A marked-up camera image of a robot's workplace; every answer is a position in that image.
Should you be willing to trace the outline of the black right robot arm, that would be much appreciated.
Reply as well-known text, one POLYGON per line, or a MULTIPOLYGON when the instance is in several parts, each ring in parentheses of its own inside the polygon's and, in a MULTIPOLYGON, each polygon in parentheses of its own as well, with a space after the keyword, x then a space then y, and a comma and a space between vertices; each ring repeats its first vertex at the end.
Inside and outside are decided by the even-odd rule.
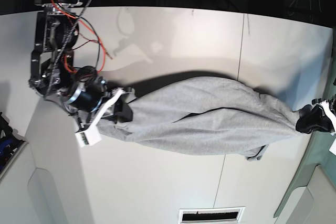
POLYGON ((92 66, 77 67, 75 51, 80 28, 96 30, 72 8, 86 10, 92 0, 35 0, 43 7, 36 19, 35 42, 30 60, 29 86, 45 101, 52 102, 79 124, 90 124, 98 111, 115 94, 113 86, 100 76, 110 58, 103 41, 95 35, 92 42, 98 46, 97 59, 92 66))

